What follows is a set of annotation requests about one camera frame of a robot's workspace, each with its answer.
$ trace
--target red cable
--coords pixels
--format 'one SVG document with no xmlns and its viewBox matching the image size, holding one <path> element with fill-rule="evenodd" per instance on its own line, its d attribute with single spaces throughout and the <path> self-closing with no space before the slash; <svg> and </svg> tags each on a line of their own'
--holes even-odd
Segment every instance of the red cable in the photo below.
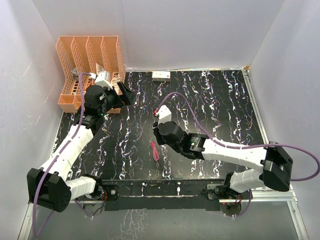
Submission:
<svg viewBox="0 0 320 240">
<path fill-rule="evenodd" d="M 151 148 L 152 148 L 153 159 L 154 159 L 156 162 L 158 162 L 160 157 L 159 157 L 159 153 L 158 153 L 158 151 L 157 151 L 157 149 L 156 149 L 155 142 L 152 141 L 152 142 L 150 143 L 150 146 L 151 146 Z"/>
</svg>

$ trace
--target white wall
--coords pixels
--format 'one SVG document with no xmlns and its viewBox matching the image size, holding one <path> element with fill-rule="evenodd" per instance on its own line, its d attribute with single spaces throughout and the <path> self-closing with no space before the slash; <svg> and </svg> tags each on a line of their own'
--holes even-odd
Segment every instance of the white wall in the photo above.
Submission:
<svg viewBox="0 0 320 240">
<path fill-rule="evenodd" d="M 119 35 L 134 70 L 251 64 L 284 0 L 33 0 L 55 40 Z"/>
<path fill-rule="evenodd" d="M 268 137 L 320 157 L 320 2 L 286 0 L 250 67 Z M 290 151 L 292 178 L 316 171 L 310 157 Z M 320 176 L 293 183 L 310 239 L 319 239 Z"/>
<path fill-rule="evenodd" d="M 28 203 L 27 173 L 48 159 L 64 75 L 32 1 L 0 8 L 0 238 L 17 239 Z"/>
</svg>

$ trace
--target marble tabletop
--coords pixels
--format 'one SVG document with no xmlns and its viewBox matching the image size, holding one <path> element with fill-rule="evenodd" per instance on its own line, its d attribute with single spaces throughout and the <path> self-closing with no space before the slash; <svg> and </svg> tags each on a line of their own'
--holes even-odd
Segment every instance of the marble tabletop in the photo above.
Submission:
<svg viewBox="0 0 320 240">
<path fill-rule="evenodd" d="M 107 114 L 102 128 L 84 148 L 68 179 L 83 174 L 104 180 L 223 179 L 245 167 L 217 160 L 188 159 L 168 146 L 156 144 L 160 159 L 153 159 L 150 142 L 156 142 L 154 110 L 170 92 L 182 93 L 200 123 L 216 138 L 245 145 L 263 138 L 241 70 L 172 71 L 169 82 L 152 81 L 151 72 L 127 72 L 125 84 L 136 93 L 133 105 L 120 114 Z M 178 96 L 166 103 L 172 120 L 187 133 L 201 133 Z M 74 113 L 64 113 L 55 147 L 66 137 Z"/>
</svg>

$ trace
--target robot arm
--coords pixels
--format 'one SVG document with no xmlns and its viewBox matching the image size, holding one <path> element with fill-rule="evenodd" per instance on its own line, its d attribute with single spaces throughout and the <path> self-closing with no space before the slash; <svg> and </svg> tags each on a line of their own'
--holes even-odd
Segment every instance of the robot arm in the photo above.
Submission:
<svg viewBox="0 0 320 240">
<path fill-rule="evenodd" d="M 74 125 L 71 126 L 68 135 L 58 149 L 39 169 L 32 168 L 28 172 L 27 185 L 30 202 L 34 202 L 39 181 L 55 159 L 56 162 L 49 169 L 41 186 L 38 205 L 62 212 L 70 200 L 83 195 L 100 196 L 99 186 L 101 186 L 102 180 L 96 176 L 85 174 L 74 180 L 66 180 L 69 170 L 80 153 L 101 128 L 104 115 L 112 108 L 117 109 L 132 104 L 135 94 L 127 89 L 122 82 L 118 82 L 117 85 L 122 95 L 118 95 L 108 81 L 102 81 L 100 85 L 92 85 L 87 88 L 84 95 L 84 115 L 81 125 L 79 126 L 81 117 L 81 109 L 79 109 Z"/>
<path fill-rule="evenodd" d="M 219 160 L 250 168 L 240 173 L 228 173 L 223 186 L 214 189 L 216 196 L 234 198 L 246 190 L 264 186 L 281 192 L 289 190 L 293 161 L 282 147 L 226 148 L 204 134 L 183 131 L 171 120 L 171 112 L 165 105 L 159 109 L 156 117 L 158 122 L 153 124 L 153 133 L 159 145 L 167 144 L 189 159 Z M 245 147 L 220 142 L 228 146 Z"/>
</svg>

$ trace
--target orange plastic organizer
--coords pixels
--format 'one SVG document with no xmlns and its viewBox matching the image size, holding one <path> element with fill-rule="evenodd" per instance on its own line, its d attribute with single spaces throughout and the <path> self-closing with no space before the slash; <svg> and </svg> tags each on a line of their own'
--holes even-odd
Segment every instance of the orange plastic organizer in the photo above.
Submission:
<svg viewBox="0 0 320 240">
<path fill-rule="evenodd" d="M 75 68 L 79 74 L 97 73 L 96 64 L 99 64 L 111 73 L 110 83 L 122 94 L 117 82 L 125 82 L 126 71 L 118 36 L 61 36 L 56 50 L 65 76 L 58 104 L 65 113 L 76 113 L 81 106 L 79 81 L 73 74 Z M 91 84 L 92 80 L 83 76 L 83 88 Z M 120 108 L 111 109 L 109 113 L 120 113 Z"/>
</svg>

